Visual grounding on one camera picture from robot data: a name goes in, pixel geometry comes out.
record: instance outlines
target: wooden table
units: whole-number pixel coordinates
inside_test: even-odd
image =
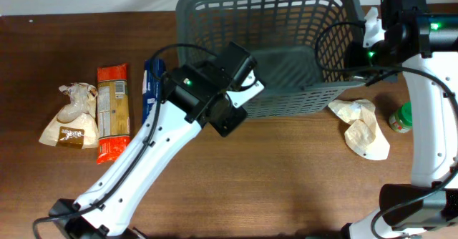
[[[31,238],[34,219],[61,197],[75,199],[109,167],[96,165],[96,150],[38,143],[68,101],[57,88],[95,84],[97,67],[130,63],[135,134],[143,62],[176,42],[175,14],[3,16],[0,30],[0,237]],[[177,64],[174,52],[164,58]],[[386,123],[409,96],[400,79],[350,89],[339,98],[375,103],[391,144],[387,160],[353,153],[343,139],[348,125],[328,109],[249,120],[225,139],[209,126],[170,162],[131,225],[148,235],[264,236],[338,230],[365,217],[377,207],[383,184],[409,182],[412,133],[395,133]],[[52,224],[40,231],[43,238],[61,237]],[[446,228],[425,238],[456,232]]]

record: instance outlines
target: red pasta box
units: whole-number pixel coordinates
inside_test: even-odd
[[[97,124],[99,157],[97,164],[115,161],[130,142],[127,64],[97,69]]]

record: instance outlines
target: gray plastic basket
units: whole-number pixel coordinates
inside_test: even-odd
[[[313,51],[327,26],[364,19],[359,0],[179,0],[176,11],[179,42],[219,52],[234,41],[258,60],[257,75],[267,87],[244,105],[251,118],[317,112],[363,84],[321,71]],[[353,26],[332,29],[321,40],[321,62],[343,68],[347,46],[362,39]],[[208,57],[187,48],[178,56],[180,64]]]

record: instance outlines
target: green cap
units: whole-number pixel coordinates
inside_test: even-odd
[[[401,107],[401,111],[398,112],[399,119],[406,125],[412,126],[412,105],[407,102]]]

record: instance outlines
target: white paper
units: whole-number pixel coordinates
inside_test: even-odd
[[[351,126],[345,131],[346,144],[368,160],[385,160],[389,143],[380,130],[375,117],[375,106],[367,99],[347,102],[336,99],[328,107]]]

